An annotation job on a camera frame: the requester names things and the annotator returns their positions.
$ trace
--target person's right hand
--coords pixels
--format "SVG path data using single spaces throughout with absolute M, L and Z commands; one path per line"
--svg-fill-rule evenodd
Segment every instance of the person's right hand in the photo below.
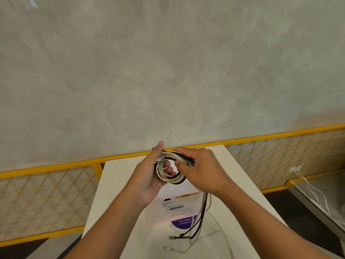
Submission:
M 182 161 L 175 161 L 175 165 L 177 170 L 200 191 L 218 196 L 224 187 L 232 182 L 211 150 L 177 147 L 173 151 L 194 160 L 194 167 L 190 167 Z

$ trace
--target hand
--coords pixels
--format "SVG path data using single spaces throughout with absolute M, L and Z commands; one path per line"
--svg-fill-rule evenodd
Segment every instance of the hand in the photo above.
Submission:
M 144 207 L 148 206 L 153 201 L 162 186 L 166 184 L 166 182 L 159 179 L 157 174 L 153 171 L 156 159 L 161 154 L 163 148 L 164 142 L 160 141 L 149 155 L 137 164 L 125 187 L 138 194 Z M 165 172 L 167 174 L 175 174 L 169 161 L 164 163 L 164 167 L 166 167 Z
M 177 147 L 173 151 L 194 160 L 194 167 L 182 161 L 175 161 L 175 165 L 177 170 L 200 191 L 218 196 L 222 189 L 228 187 L 229 182 L 233 183 L 211 150 Z

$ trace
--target yellow mesh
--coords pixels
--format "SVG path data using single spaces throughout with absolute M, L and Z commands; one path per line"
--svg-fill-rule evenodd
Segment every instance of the yellow mesh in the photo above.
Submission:
M 0 180 L 0 242 L 84 226 L 98 186 L 91 166 Z
M 345 166 L 345 129 L 228 145 L 227 149 L 260 190 L 283 186 L 301 173 L 320 174 Z

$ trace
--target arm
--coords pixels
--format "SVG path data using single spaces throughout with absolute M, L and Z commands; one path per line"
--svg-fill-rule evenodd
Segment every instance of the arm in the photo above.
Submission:
M 121 256 L 140 213 L 165 184 L 153 173 L 153 165 L 163 147 L 160 141 L 136 166 L 124 189 L 65 259 L 117 259 Z M 170 162 L 166 162 L 165 167 L 173 175 Z
M 174 150 L 194 159 L 194 167 L 181 161 L 175 165 L 196 188 L 222 200 L 260 258 L 329 258 L 250 198 L 230 179 L 211 150 L 182 147 Z

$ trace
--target person's left arm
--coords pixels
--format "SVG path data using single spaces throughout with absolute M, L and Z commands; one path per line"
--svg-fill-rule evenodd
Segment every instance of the person's left arm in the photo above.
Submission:
M 164 143 L 160 141 L 136 166 L 123 190 L 65 259 L 117 259 L 121 256 L 140 213 L 165 184 L 153 172 L 163 147 Z M 173 174 L 169 162 L 165 167 Z

